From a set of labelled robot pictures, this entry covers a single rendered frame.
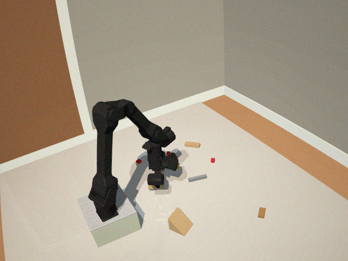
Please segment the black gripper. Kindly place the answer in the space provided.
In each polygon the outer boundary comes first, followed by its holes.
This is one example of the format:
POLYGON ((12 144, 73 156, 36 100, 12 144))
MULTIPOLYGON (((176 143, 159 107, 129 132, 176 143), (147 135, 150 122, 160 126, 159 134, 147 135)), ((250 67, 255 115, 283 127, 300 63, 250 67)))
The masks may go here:
POLYGON ((158 157, 150 157, 148 156, 149 169, 155 171, 153 174, 149 174, 147 178, 147 184, 150 186, 155 186, 156 188, 160 188, 160 185, 164 184, 164 175, 160 173, 162 159, 164 152, 158 157))

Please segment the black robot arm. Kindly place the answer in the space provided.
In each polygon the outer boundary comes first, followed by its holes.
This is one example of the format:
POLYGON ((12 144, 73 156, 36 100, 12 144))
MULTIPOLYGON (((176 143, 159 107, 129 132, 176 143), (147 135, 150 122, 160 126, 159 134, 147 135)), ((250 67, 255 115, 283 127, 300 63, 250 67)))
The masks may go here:
MULTIPOLYGON (((100 101, 93 106, 92 119, 97 129, 97 173, 95 174, 88 198, 94 202, 96 213, 105 222, 118 216, 116 208, 116 194, 118 179, 112 176, 112 139, 113 132, 119 120, 128 117, 138 128, 141 136, 148 139, 142 148, 148 156, 158 157, 162 148, 171 144, 176 136, 171 127, 160 126, 150 122, 131 101, 122 99, 117 101, 100 101)), ((175 153, 168 156, 163 154, 161 170, 165 168, 176 171, 178 158, 175 153)))

